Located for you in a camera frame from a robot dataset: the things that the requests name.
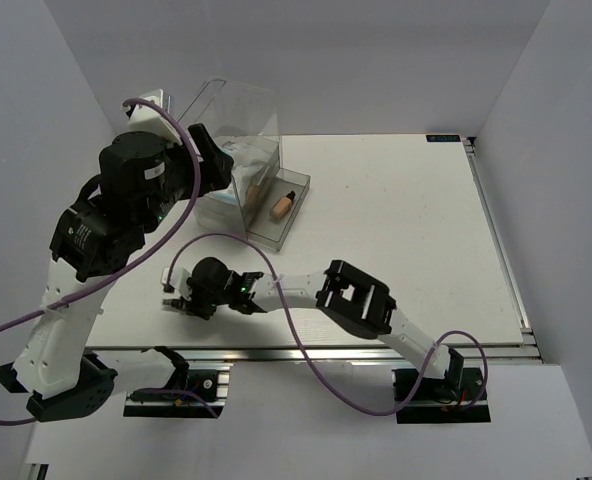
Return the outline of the white cotton pad pack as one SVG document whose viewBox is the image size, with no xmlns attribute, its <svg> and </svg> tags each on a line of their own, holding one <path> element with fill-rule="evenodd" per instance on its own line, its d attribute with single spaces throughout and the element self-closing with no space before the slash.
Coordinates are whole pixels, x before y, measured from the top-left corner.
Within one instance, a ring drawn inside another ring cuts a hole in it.
<svg viewBox="0 0 592 480">
<path fill-rule="evenodd" d="M 245 142 L 226 141 L 221 150 L 232 157 L 236 166 L 248 166 L 266 162 L 266 152 Z"/>
<path fill-rule="evenodd" d="M 210 198 L 226 204 L 237 205 L 244 199 L 247 188 L 253 177 L 257 173 L 257 168 L 252 165 L 237 166 L 232 171 L 230 184 L 225 188 L 209 194 Z"/>
</svg>

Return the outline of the smoked acrylic drawer organizer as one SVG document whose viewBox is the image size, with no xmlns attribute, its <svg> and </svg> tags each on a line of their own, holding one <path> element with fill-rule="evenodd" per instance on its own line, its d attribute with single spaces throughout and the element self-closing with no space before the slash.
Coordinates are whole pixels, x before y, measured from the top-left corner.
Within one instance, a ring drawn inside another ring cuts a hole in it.
<svg viewBox="0 0 592 480">
<path fill-rule="evenodd" d="M 240 138 L 215 140 L 219 147 L 226 141 L 252 144 Z M 277 148 L 252 145 L 266 152 L 266 162 L 252 165 L 257 168 L 257 173 L 244 199 L 237 205 L 231 205 L 210 198 L 209 193 L 197 200 L 193 215 L 197 224 L 206 231 L 232 233 L 262 247 L 279 251 L 307 196 L 310 177 L 283 167 L 281 141 Z M 271 220 L 270 209 L 290 191 L 296 193 L 290 212 L 278 222 Z"/>
</svg>

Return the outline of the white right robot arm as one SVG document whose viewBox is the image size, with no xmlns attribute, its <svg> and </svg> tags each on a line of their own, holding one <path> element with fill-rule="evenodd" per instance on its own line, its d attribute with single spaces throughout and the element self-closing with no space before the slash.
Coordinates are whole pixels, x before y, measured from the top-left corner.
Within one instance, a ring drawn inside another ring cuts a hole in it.
<svg viewBox="0 0 592 480">
<path fill-rule="evenodd" d="M 244 315 L 283 307 L 318 310 L 349 335 L 378 340 L 402 355 L 422 374 L 424 395 L 448 399 L 464 385 L 462 355 L 410 321 L 387 285 L 345 261 L 334 260 L 320 272 L 274 278 L 266 272 L 237 273 L 206 257 L 192 271 L 165 268 L 161 284 L 164 292 L 179 295 L 165 306 L 203 320 L 220 306 Z"/>
</svg>

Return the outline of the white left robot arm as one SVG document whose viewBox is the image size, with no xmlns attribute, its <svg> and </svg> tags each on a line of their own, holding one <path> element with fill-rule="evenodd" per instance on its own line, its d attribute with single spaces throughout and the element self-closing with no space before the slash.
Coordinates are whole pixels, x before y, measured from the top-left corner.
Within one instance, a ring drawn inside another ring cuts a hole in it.
<svg viewBox="0 0 592 480">
<path fill-rule="evenodd" d="M 177 202 L 229 186 L 232 156 L 202 124 L 188 136 L 182 146 L 144 131 L 118 135 L 60 216 L 41 314 L 19 357 L 0 366 L 0 384 L 28 394 L 34 420 L 88 416 L 114 393 L 116 367 L 86 343 L 117 273 Z"/>
</svg>

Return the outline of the aluminium front rail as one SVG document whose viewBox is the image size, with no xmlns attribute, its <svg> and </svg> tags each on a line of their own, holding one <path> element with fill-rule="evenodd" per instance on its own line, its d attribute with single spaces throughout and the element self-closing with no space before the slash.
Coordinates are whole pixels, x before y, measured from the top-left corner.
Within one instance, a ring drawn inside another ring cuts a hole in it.
<svg viewBox="0 0 592 480">
<path fill-rule="evenodd" d="M 485 356 L 490 363 L 518 362 L 541 363 L 542 358 L 534 345 L 522 347 L 485 347 Z M 187 359 L 210 361 L 289 361 L 304 360 L 302 352 L 296 348 L 287 349 L 178 349 Z M 403 361 L 405 357 L 387 348 L 310 348 L 307 355 L 315 361 L 322 360 L 377 360 Z"/>
</svg>

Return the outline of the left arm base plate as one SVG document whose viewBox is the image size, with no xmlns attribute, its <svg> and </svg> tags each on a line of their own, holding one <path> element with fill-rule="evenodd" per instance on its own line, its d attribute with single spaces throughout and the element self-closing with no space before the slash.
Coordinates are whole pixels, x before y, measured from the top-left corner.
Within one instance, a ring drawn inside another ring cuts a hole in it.
<svg viewBox="0 0 592 480">
<path fill-rule="evenodd" d="M 128 392 L 124 417 L 216 419 L 221 415 L 225 398 L 220 393 L 223 369 L 195 368 L 168 347 L 154 347 L 144 353 L 156 353 L 173 371 L 161 385 L 149 382 Z"/>
</svg>

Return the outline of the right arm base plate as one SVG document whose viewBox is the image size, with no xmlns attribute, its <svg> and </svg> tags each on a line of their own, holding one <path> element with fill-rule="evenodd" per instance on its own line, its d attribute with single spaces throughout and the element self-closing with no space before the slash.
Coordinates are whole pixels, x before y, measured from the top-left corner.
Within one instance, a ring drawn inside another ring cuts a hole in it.
<svg viewBox="0 0 592 480">
<path fill-rule="evenodd" d="M 482 424 L 491 422 L 484 391 L 476 404 L 465 408 L 479 393 L 480 368 L 465 368 L 461 385 L 453 390 L 439 380 L 423 379 L 410 403 L 396 413 L 401 425 Z"/>
</svg>

